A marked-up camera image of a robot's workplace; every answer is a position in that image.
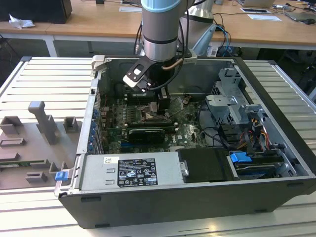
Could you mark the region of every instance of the white paper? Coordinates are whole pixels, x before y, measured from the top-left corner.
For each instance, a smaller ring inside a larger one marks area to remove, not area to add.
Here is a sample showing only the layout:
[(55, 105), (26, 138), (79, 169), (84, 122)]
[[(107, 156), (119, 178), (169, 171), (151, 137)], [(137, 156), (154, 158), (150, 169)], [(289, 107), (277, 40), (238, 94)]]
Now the white paper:
[(140, 12), (142, 13), (143, 9), (141, 7), (130, 7), (130, 6), (121, 6), (119, 11), (122, 12)]
[(280, 18), (276, 16), (266, 16), (266, 15), (254, 15), (254, 14), (248, 14), (248, 16), (252, 20), (265, 20), (265, 21), (282, 21)]
[(104, 164), (117, 164), (119, 162), (119, 157), (104, 157)]
[(13, 27), (22, 29), (22, 27), (33, 27), (33, 26), (35, 26), (33, 21), (31, 21), (31, 20), (20, 20), (20, 19), (17, 19), (15, 17), (11, 16), (11, 14), (9, 16), (10, 16), (9, 23)]

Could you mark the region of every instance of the wooden desk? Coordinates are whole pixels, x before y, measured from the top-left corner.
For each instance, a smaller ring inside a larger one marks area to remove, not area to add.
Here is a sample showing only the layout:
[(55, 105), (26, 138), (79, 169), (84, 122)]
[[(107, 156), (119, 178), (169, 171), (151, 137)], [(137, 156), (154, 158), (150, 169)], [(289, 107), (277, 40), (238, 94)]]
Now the wooden desk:
[[(276, 0), (275, 3), (285, 4), (288, 1)], [(222, 13), (243, 13), (240, 10), (241, 6), (232, 6), (231, 1), (225, 1), (225, 4), (214, 5), (212, 12)], [(274, 14), (282, 21), (264, 21), (252, 20), (248, 15), (222, 15), (226, 30), (232, 36), (232, 43), (244, 44), (275, 44), (281, 48), (289, 46), (316, 46), (316, 24), (306, 25), (301, 22), (295, 22), (288, 16), (283, 14)], [(215, 20), (221, 24), (219, 15), (215, 15)], [(220, 40), (219, 32), (217, 32), (213, 39)]]
[[(286, 2), (276, 0), (279, 4)], [(0, 22), (0, 34), (7, 38), (45, 40), (51, 56), (58, 55), (54, 47), (55, 40), (134, 42), (141, 13), (119, 12), (120, 6), (116, 2), (95, 4), (94, 0), (72, 0), (73, 12), (66, 24), (36, 23), (34, 28), (19, 30), (7, 22)], [(233, 6), (232, 1), (224, 0), (223, 5), (214, 4), (212, 11), (243, 13), (240, 7)], [(222, 16), (232, 36), (231, 46), (316, 50), (316, 24), (305, 25), (282, 14), (275, 14), (282, 21), (252, 20), (246, 14)], [(219, 15), (215, 19), (221, 23)], [(218, 45), (222, 40), (223, 34), (215, 32), (212, 42)]]
[(121, 4), (72, 0), (73, 12), (66, 24), (51, 24), (49, 35), (135, 38), (142, 20), (139, 12), (119, 12)]

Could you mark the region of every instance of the warning label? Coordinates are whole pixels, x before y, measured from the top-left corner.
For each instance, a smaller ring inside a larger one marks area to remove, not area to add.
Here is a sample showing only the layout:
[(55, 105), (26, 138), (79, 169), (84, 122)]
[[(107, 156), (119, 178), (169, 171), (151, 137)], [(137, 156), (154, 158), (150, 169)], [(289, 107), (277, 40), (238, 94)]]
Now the warning label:
[(118, 161), (118, 186), (158, 185), (155, 159), (126, 159)]

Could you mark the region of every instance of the paper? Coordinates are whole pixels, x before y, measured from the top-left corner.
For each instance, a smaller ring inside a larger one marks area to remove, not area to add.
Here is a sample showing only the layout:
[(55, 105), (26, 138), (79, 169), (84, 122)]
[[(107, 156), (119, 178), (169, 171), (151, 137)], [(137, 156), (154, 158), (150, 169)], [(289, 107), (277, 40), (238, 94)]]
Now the paper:
[(130, 6), (121, 6), (119, 8), (119, 11), (122, 12), (140, 12), (142, 13), (142, 8), (141, 7), (130, 7)]
[(265, 20), (265, 21), (282, 21), (280, 18), (276, 16), (266, 16), (266, 15), (254, 15), (254, 14), (248, 14), (248, 16), (252, 20)]
[(19, 29), (22, 29), (22, 27), (33, 27), (33, 26), (35, 26), (33, 21), (31, 21), (31, 20), (20, 20), (20, 19), (17, 19), (15, 17), (11, 16), (11, 14), (10, 14), (9, 23), (13, 27), (16, 27), (16, 28), (19, 28)]

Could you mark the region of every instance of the blue latch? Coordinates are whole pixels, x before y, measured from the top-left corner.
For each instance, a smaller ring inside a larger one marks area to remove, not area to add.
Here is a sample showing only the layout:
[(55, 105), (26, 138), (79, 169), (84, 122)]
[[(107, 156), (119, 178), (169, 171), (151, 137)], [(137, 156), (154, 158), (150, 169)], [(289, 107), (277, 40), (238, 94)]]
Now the blue latch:
[(230, 155), (233, 163), (235, 162), (252, 162), (252, 159), (246, 155), (246, 152), (234, 152)]
[(68, 174), (69, 174), (69, 171), (59, 171), (56, 173), (55, 180), (56, 181), (67, 181)]

